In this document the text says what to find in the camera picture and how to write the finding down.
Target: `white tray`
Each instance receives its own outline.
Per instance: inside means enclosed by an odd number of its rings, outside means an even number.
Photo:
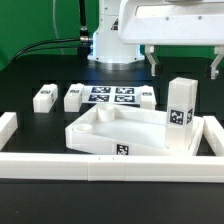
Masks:
[[[174,150],[164,146],[166,116],[129,106],[96,105],[66,128],[66,145],[99,155],[196,155],[204,120],[194,117],[188,150]]]

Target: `black table surface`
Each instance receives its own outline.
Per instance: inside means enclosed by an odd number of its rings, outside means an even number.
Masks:
[[[16,112],[18,129],[3,152],[82,153],[65,146],[65,128],[79,113],[65,113],[71,84],[154,87],[157,110],[167,107],[168,83],[176,77],[199,81],[196,115],[213,115],[223,125],[224,70],[205,79],[205,58],[161,58],[164,70],[152,77],[146,63],[108,71],[76,56],[24,56],[0,72],[0,113]],[[32,99],[44,84],[58,85],[48,114],[34,114]],[[205,138],[198,156],[213,156]],[[223,223],[224,184],[0,180],[1,223]]]

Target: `white foam block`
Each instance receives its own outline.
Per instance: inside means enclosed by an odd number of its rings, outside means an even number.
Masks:
[[[224,183],[220,157],[1,153],[0,178]]]
[[[79,112],[82,105],[83,84],[72,84],[64,98],[65,112]]]
[[[198,81],[176,78],[169,84],[165,146],[188,150],[192,141]]]
[[[87,181],[92,159],[71,154],[1,153],[0,178]]]
[[[125,181],[223,182],[217,157],[125,157]]]
[[[153,87],[141,86],[140,94],[140,107],[144,109],[155,110],[156,98]]]
[[[35,113],[48,113],[58,98],[58,87],[55,84],[44,85],[33,98]]]
[[[204,135],[216,156],[224,156],[224,130],[213,116],[204,116]]]
[[[16,113],[4,113],[0,118],[0,150],[17,129]]]
[[[124,156],[98,156],[89,162],[88,180],[124,181]]]

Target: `robot end effector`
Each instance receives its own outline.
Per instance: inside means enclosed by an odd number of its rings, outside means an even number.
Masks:
[[[122,0],[119,36],[125,44],[146,45],[155,75],[154,46],[215,46],[206,75],[215,79],[224,57],[224,0]]]

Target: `green wall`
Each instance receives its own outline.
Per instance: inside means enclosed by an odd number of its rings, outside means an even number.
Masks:
[[[53,0],[2,0],[0,7],[0,70],[26,45],[55,39]],[[90,32],[98,26],[98,0],[86,0]],[[57,0],[57,27],[60,38],[79,36],[78,0]],[[65,54],[76,54],[66,49]],[[60,50],[45,53],[61,54]],[[161,56],[213,57],[208,47],[160,47]]]

